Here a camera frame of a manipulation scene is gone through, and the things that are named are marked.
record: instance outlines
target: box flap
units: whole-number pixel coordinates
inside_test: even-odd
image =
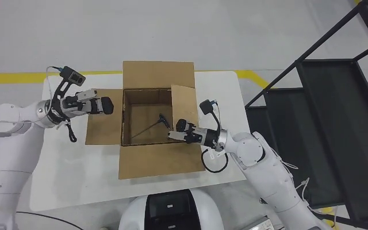
[[[201,146],[175,143],[120,147],[119,179],[204,171]]]
[[[198,126],[197,97],[194,88],[171,86],[172,124],[175,128],[179,119]]]
[[[122,74],[124,89],[195,87],[193,62],[124,61]]]
[[[98,97],[109,97],[114,105],[110,115],[88,116],[86,144],[121,144],[122,90],[97,89]]]

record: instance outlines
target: black cable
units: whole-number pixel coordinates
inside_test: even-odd
[[[53,219],[53,220],[58,220],[58,221],[61,221],[61,222],[66,223],[66,224],[70,224],[70,225],[72,225],[73,227],[78,228],[78,229],[80,229],[80,230],[83,230],[83,228],[78,227],[77,225],[75,225],[75,224],[73,224],[73,223],[70,223],[70,222],[68,222],[68,221],[66,221],[66,220],[62,220],[62,219],[59,219],[59,218],[56,218],[56,217],[46,216],[46,215],[42,215],[42,214],[38,214],[38,213],[33,213],[33,212],[17,212],[17,213],[31,214],[31,215],[35,215],[35,216],[42,216],[42,217],[50,218],[50,219]]]
[[[202,160],[202,164],[203,164],[203,166],[205,167],[205,169],[207,169],[210,173],[220,173],[220,172],[224,171],[224,169],[225,169],[226,167],[228,167],[229,157],[228,157],[228,154],[227,154],[227,153],[225,153],[226,163],[225,163],[224,167],[222,167],[222,169],[217,170],[217,171],[213,171],[213,170],[209,169],[209,168],[207,167],[207,165],[205,164],[205,160],[204,160],[204,158],[203,158],[203,156],[205,155],[205,153],[206,153],[206,152],[208,152],[208,149],[206,149],[206,150],[204,150],[204,151],[202,152],[202,154],[201,154],[201,160]]]
[[[66,123],[66,126],[68,127],[68,130],[69,130],[69,139],[71,142],[75,143],[76,142],[76,137],[74,135],[74,132],[73,132],[73,129],[71,128],[71,125],[70,125],[70,120],[67,120],[68,123]]]

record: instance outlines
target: black metal stairs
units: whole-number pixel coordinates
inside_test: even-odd
[[[251,132],[263,135],[291,169],[312,208],[345,204],[337,221],[368,229],[368,83],[358,60],[307,58],[368,1],[363,0],[246,105]],[[272,87],[296,68],[302,88]],[[266,106],[251,106],[264,96]],[[332,220],[331,215],[318,215]]]

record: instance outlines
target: white cable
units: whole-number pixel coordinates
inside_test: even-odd
[[[280,157],[280,155],[278,155],[277,154],[277,152],[273,149],[273,148],[271,148],[272,149],[272,151],[274,152],[274,154],[276,155],[276,157],[277,157],[277,159],[283,164],[283,167],[286,169],[286,171],[287,171],[287,173],[289,173],[289,176],[290,176],[290,178],[292,179],[292,182],[293,182],[293,185],[295,185],[294,184],[294,179],[293,179],[293,174],[290,172],[290,170],[288,169],[288,167],[289,168],[293,168],[293,169],[299,169],[297,166],[295,166],[295,165],[293,165],[293,164],[290,164],[290,163],[288,163],[288,162],[284,162],[283,160],[282,160],[282,158]]]
[[[333,225],[334,225],[334,227],[336,226],[336,216],[337,216],[337,213],[338,213],[338,206],[336,206],[336,208],[335,208],[335,210],[332,210],[332,211],[330,211],[330,212],[319,212],[319,211],[317,211],[317,210],[314,210],[314,209],[312,209],[310,206],[309,206],[309,204],[308,204],[308,202],[306,201],[306,199],[304,199],[304,191],[305,191],[305,188],[306,188],[306,186],[308,185],[308,182],[309,182],[309,177],[305,180],[305,181],[302,181],[301,182],[301,184],[298,186],[298,187],[296,187],[295,189],[298,189],[298,188],[300,188],[302,185],[304,185],[304,187],[303,187],[303,191],[301,192],[301,199],[304,201],[304,202],[306,202],[307,203],[307,207],[308,207],[308,209],[310,210],[310,211],[312,211],[312,212],[315,212],[315,213],[317,213],[317,214],[322,214],[322,215],[326,215],[326,214],[331,214],[331,213],[333,213],[334,211],[335,211],[335,216],[334,216],[334,218],[333,218]]]
[[[29,123],[36,123],[36,122],[38,122],[38,121],[41,121],[42,119],[44,119],[46,116],[47,116],[47,114],[50,112],[50,110],[51,110],[51,101],[52,101],[52,91],[51,91],[51,85],[50,85],[50,81],[49,81],[49,79],[48,79],[48,69],[49,68],[53,68],[53,66],[48,66],[47,68],[46,68],[46,80],[47,80],[47,83],[48,83],[48,90],[49,90],[49,92],[50,92],[50,104],[49,104],[49,107],[48,107],[48,109],[47,109],[47,111],[46,111],[46,114],[45,114],[45,116],[44,117],[42,117],[42,118],[40,118],[40,119],[38,119],[38,120],[36,120],[36,121],[0,121],[0,123],[16,123],[16,124],[29,124]]]

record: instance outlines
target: yellow floor line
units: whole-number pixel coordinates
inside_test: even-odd
[[[251,70],[235,70],[238,78],[246,78],[259,87],[265,88],[269,83],[260,77],[256,72]],[[87,71],[80,72],[83,75],[96,74],[121,74],[122,71]],[[50,72],[49,75],[57,75],[56,72]],[[19,83],[43,83],[46,77],[44,72],[14,72],[14,73],[0,73],[0,84],[19,84]]]
[[[238,78],[246,78],[252,80],[254,83],[256,83],[259,87],[263,89],[266,88],[266,86],[269,84],[266,80],[264,80],[256,72],[252,70],[234,70],[234,72],[237,74]]]

